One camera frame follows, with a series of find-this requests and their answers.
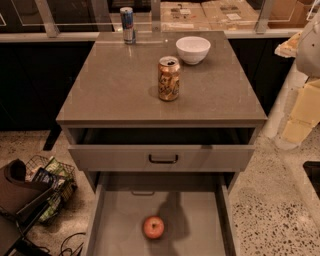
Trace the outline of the brown robot base part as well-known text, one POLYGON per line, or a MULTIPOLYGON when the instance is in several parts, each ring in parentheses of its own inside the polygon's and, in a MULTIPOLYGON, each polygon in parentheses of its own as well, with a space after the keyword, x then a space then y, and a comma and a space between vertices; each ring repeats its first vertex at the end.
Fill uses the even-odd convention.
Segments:
POLYGON ((51 175, 27 181, 26 165, 16 159, 0 168, 0 255, 8 256, 48 207, 51 175))

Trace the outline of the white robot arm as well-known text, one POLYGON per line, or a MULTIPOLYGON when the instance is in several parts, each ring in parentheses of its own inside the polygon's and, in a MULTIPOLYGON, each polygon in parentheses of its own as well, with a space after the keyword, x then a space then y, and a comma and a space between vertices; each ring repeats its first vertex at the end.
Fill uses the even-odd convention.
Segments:
POLYGON ((302 32, 277 46, 275 53, 281 57, 294 57, 297 70, 312 78, 298 90, 281 138, 300 144, 320 122, 320 12, 302 32))

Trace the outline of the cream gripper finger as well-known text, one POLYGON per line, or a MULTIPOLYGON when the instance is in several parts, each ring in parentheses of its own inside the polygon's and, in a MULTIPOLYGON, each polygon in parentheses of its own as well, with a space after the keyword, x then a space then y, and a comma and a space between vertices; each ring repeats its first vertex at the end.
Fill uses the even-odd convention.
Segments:
POLYGON ((281 138, 299 144, 320 122, 320 79, 308 81, 298 96, 281 134, 281 138))
POLYGON ((300 36, 301 36, 301 33, 297 32, 296 34, 291 36, 287 41, 279 44, 276 47, 274 53, 284 58, 290 58, 290 57, 295 58, 297 54, 300 36))

